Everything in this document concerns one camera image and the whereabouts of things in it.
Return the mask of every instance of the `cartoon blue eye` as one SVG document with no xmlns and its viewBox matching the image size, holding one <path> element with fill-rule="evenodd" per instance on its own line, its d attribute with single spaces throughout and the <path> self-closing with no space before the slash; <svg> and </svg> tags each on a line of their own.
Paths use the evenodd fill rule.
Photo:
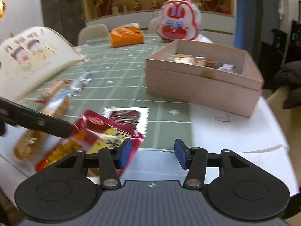
<svg viewBox="0 0 301 226">
<path fill-rule="evenodd" d="M 171 20 L 166 21 L 165 26 L 172 28 L 173 27 L 173 22 Z"/>
<path fill-rule="evenodd" d="M 177 22 L 177 29 L 182 29 L 182 28 L 183 28 L 183 23 Z"/>
</svg>

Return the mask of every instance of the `green tablecloth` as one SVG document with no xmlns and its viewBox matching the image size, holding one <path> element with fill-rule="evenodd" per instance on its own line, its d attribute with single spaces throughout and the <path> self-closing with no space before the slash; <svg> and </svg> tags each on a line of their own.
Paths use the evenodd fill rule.
<svg viewBox="0 0 301 226">
<path fill-rule="evenodd" d="M 76 79 L 83 71 L 95 71 L 94 79 L 77 97 L 63 119 L 75 122 L 81 113 L 91 109 L 99 114 L 105 108 L 149 108 L 146 138 L 141 148 L 173 149 L 174 140 L 181 138 L 192 144 L 192 123 L 189 103 L 146 92 L 144 83 L 145 58 L 166 46 L 156 35 L 145 35 L 144 44 L 111 48 L 108 38 L 91 40 L 82 53 L 91 60 L 82 65 L 68 67 L 34 90 L 25 105 L 37 109 L 34 100 L 43 88 L 56 79 Z"/>
</svg>

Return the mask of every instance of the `table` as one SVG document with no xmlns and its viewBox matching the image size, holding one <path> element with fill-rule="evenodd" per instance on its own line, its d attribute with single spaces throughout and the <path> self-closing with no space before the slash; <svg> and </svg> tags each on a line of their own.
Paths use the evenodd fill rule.
<svg viewBox="0 0 301 226">
<path fill-rule="evenodd" d="M 91 55 L 84 64 L 68 67 L 42 84 L 30 95 L 24 105 L 37 109 L 34 100 L 43 88 L 56 79 L 74 79 L 82 71 L 93 70 L 94 79 L 72 99 L 71 106 L 63 116 L 74 122 L 85 109 L 102 114 L 105 108 L 149 108 L 146 138 L 138 150 L 124 179 L 179 179 L 184 180 L 187 171 L 180 168 L 173 151 L 176 138 L 188 146 L 199 146 L 209 152 L 219 153 L 231 149 L 242 153 L 270 173 L 282 179 L 290 188 L 291 195 L 298 193 L 296 178 L 287 155 L 288 145 L 282 131 L 263 98 L 260 98 L 251 118 L 213 110 L 184 101 L 148 94 L 144 85 L 145 57 L 164 47 L 166 43 L 156 35 L 145 35 L 145 44 L 110 48 L 108 39 L 91 40 L 83 53 Z M 228 118 L 229 122 L 220 121 Z M 34 173 L 32 164 L 13 159 L 11 146 L 23 132 L 22 127 L 9 127 L 8 134 L 0 138 L 0 178 L 9 174 L 10 181 L 0 179 L 0 185 L 9 199 L 18 184 Z M 43 147 L 40 160 L 58 138 L 49 137 Z M 218 176 L 216 169 L 207 170 L 206 182 Z"/>
</svg>

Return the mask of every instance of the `golden light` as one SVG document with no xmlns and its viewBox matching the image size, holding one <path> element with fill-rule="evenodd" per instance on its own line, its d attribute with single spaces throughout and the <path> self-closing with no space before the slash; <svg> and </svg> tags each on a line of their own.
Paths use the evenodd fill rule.
<svg viewBox="0 0 301 226">
<path fill-rule="evenodd" d="M 6 14 L 6 5 L 3 0 L 0 0 L 0 21 L 4 19 Z"/>
</svg>

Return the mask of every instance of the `open cardboard box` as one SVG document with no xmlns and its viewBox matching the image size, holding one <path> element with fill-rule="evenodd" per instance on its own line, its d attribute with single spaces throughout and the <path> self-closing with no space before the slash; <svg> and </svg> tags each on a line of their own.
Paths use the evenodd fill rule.
<svg viewBox="0 0 301 226">
<path fill-rule="evenodd" d="M 169 61 L 184 53 L 235 65 L 235 73 Z M 175 40 L 146 58 L 147 92 L 251 117 L 263 78 L 247 51 L 194 40 Z"/>
</svg>

